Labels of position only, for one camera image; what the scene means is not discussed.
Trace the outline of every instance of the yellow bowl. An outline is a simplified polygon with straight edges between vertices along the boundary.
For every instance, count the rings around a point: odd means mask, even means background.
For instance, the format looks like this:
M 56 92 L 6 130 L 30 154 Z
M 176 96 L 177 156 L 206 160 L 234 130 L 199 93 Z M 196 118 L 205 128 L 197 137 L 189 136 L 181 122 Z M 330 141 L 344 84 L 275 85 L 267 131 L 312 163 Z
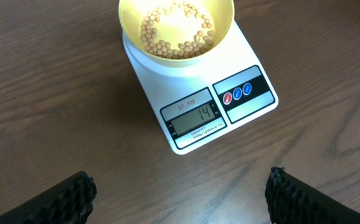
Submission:
M 158 7 L 170 8 L 173 2 L 176 2 L 176 8 L 169 16 L 162 15 L 160 22 L 155 22 L 154 26 L 158 30 L 158 37 L 155 42 L 165 40 L 171 43 L 171 48 L 178 49 L 178 43 L 184 41 L 194 41 L 194 35 L 202 30 L 204 35 L 207 31 L 214 31 L 213 46 L 210 51 L 194 58 L 189 59 L 167 59 L 158 57 L 145 51 L 141 44 L 140 32 L 141 21 L 147 12 L 152 12 Z M 212 50 L 219 45 L 229 32 L 234 21 L 234 2 L 233 0 L 193 0 L 192 3 L 200 10 L 201 14 L 206 14 L 212 24 L 211 29 L 203 29 L 203 19 L 196 19 L 194 16 L 186 17 L 184 9 L 179 8 L 178 4 L 184 1 L 180 0 L 120 0 L 119 2 L 119 20 L 125 34 L 145 55 L 155 62 L 169 67 L 185 67 L 194 64 L 198 60 L 210 55 Z

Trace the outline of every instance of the lcd display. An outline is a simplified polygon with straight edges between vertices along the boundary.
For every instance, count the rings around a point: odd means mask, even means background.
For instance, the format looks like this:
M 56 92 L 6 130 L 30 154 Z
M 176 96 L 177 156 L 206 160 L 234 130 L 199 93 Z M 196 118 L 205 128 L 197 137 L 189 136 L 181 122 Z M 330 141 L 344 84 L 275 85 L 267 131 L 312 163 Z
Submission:
M 176 133 L 181 135 L 214 118 L 212 108 L 207 103 L 172 120 L 172 125 Z

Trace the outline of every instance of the blue button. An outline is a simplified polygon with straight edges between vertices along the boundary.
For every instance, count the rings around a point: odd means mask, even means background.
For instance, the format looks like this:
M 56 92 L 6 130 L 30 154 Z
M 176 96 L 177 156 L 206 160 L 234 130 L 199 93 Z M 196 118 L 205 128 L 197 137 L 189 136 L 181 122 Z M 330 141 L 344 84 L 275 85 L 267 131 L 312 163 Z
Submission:
M 236 88 L 235 90 L 234 90 L 234 92 L 232 93 L 232 96 L 234 97 L 234 99 L 235 100 L 239 100 L 240 98 L 241 98 L 241 96 L 242 96 L 242 90 L 241 90 L 241 88 Z
M 244 95 L 249 95 L 250 92 L 252 91 L 252 85 L 249 83 L 246 83 L 244 85 L 244 87 L 242 87 L 242 91 L 243 91 Z

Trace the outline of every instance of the red button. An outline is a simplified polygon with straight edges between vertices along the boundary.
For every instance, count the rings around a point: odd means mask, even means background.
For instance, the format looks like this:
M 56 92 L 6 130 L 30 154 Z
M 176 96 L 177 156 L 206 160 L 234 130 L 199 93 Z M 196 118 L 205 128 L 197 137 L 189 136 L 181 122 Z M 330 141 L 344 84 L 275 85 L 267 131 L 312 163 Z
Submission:
M 223 96 L 223 103 L 225 105 L 229 105 L 231 103 L 231 101 L 232 101 L 231 93 L 230 92 L 225 93 L 225 95 Z

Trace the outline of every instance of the digital kitchen scale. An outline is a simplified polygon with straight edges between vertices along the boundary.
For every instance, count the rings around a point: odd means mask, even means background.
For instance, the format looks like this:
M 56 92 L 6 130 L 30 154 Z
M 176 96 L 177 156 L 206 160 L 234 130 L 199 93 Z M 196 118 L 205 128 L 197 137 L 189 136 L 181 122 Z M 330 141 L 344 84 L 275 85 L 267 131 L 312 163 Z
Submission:
M 238 25 L 197 63 L 165 67 L 123 32 L 123 44 L 163 133 L 186 154 L 278 105 L 278 96 Z

